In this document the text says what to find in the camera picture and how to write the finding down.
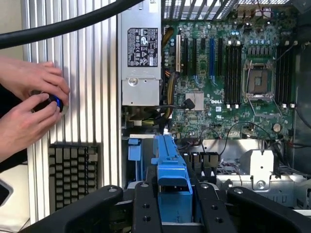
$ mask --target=circuit board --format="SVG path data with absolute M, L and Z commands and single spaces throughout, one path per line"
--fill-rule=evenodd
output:
M 164 66 L 170 72 L 175 70 L 176 36 L 181 38 L 181 72 L 174 104 L 190 98 L 196 105 L 192 111 L 174 109 L 173 136 L 199 137 L 208 128 L 221 138 L 292 136 L 294 52 L 278 57 L 294 46 L 295 21 L 292 17 L 274 18 L 264 22 L 253 19 L 248 24 L 235 19 L 166 25 L 175 33 L 164 49 Z M 247 123 L 229 131 L 238 122 L 253 122 L 269 135 Z M 204 137 L 217 138 L 213 132 Z

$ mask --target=blue pcie slot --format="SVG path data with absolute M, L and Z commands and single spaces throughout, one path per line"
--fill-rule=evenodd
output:
M 215 82 L 215 40 L 209 39 L 209 78 L 213 85 L 217 85 Z

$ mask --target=sticker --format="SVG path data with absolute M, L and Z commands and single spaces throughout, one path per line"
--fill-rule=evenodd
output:
M 158 13 L 158 1 L 159 0 L 149 0 L 149 12 L 150 13 Z
M 127 66 L 158 66 L 158 29 L 130 28 L 127 31 Z

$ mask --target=hand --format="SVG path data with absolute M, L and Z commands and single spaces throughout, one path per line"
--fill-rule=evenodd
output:
M 32 112 L 48 97 L 46 93 L 33 95 L 0 119 L 0 162 L 39 140 L 61 119 L 55 101 L 38 112 Z
M 70 89 L 61 75 L 62 70 L 52 62 L 36 64 L 0 57 L 0 83 L 21 100 L 37 90 L 55 95 L 68 105 Z

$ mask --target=power cable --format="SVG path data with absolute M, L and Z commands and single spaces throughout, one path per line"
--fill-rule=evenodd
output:
M 115 16 L 143 0 L 118 0 L 98 10 L 61 22 L 0 34 L 0 49 L 33 43 L 86 28 Z

